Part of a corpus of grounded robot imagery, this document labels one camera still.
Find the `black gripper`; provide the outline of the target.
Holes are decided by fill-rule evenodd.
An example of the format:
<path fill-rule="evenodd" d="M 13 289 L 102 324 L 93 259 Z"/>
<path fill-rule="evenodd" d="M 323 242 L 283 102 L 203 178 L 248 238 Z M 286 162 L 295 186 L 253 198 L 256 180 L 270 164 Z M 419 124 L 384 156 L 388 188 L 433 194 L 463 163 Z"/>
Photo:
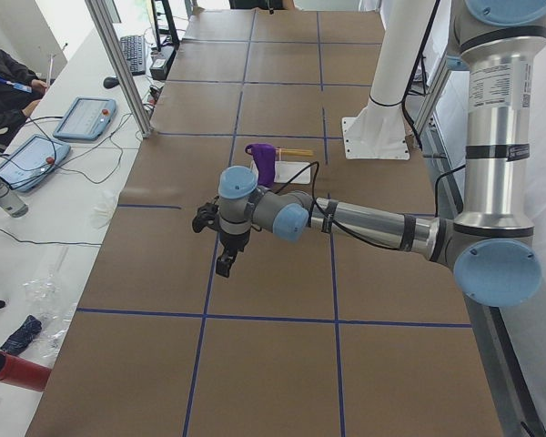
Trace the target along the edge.
<path fill-rule="evenodd" d="M 221 277 L 228 277 L 236 261 L 236 255 L 243 252 L 249 242 L 249 231 L 242 234 L 230 234 L 226 231 L 218 233 L 220 243 L 224 251 L 216 261 L 216 273 Z"/>

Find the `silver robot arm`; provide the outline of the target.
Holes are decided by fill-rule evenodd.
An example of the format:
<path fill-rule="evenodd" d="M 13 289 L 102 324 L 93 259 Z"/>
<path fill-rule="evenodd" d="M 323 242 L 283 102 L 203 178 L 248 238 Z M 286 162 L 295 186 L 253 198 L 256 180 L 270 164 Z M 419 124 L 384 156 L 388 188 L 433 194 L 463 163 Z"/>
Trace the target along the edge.
<path fill-rule="evenodd" d="M 208 226 L 227 276 L 253 227 L 295 241 L 307 228 L 342 232 L 370 246 L 415 252 L 448 267 L 462 292 L 490 307 L 518 305 L 541 286 L 524 212 L 534 57 L 546 46 L 546 1 L 455 1 L 447 44 L 451 68 L 469 78 L 464 199 L 452 219 L 416 218 L 313 193 L 274 192 L 243 166 L 225 169 Z"/>

